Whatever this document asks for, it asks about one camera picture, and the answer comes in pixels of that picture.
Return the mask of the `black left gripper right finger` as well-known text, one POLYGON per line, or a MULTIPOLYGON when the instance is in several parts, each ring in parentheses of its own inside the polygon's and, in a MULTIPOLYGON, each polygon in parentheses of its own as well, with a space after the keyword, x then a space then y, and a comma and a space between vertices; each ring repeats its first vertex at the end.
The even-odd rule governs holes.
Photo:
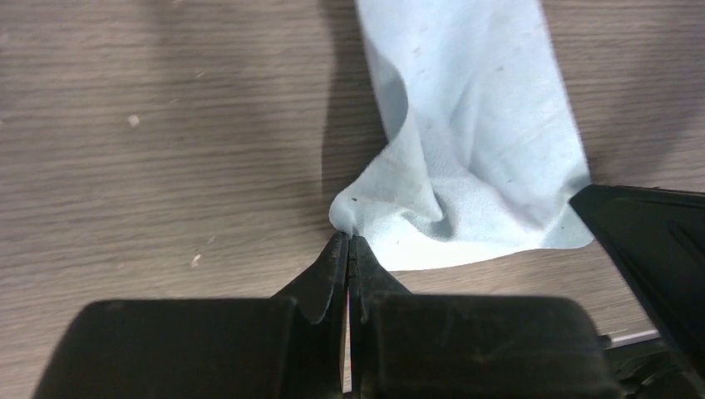
POLYGON ((541 296, 414 294, 348 250, 355 398, 620 398, 589 315, 541 296))

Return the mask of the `light blue cleaning cloth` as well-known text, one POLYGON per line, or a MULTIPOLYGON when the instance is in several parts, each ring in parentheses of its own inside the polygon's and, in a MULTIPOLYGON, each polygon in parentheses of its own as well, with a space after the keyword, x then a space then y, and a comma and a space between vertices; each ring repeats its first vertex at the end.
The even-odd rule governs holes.
POLYGON ((453 267, 593 235, 590 181, 538 1, 359 1, 385 148, 329 218, 390 271, 453 267))

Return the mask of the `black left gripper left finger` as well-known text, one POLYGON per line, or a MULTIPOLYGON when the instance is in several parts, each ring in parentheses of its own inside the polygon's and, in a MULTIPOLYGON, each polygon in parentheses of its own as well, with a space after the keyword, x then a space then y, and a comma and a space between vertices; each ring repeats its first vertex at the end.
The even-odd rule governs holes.
POLYGON ((37 398, 340 398, 349 238, 269 298, 112 299, 73 319, 37 398))

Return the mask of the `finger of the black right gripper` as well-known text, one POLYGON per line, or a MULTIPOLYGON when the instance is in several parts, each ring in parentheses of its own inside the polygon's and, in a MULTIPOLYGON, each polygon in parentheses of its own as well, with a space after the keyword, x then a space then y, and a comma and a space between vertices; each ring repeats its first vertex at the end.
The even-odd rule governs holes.
POLYGON ((704 378, 704 195, 589 185, 569 201, 693 381, 704 378))

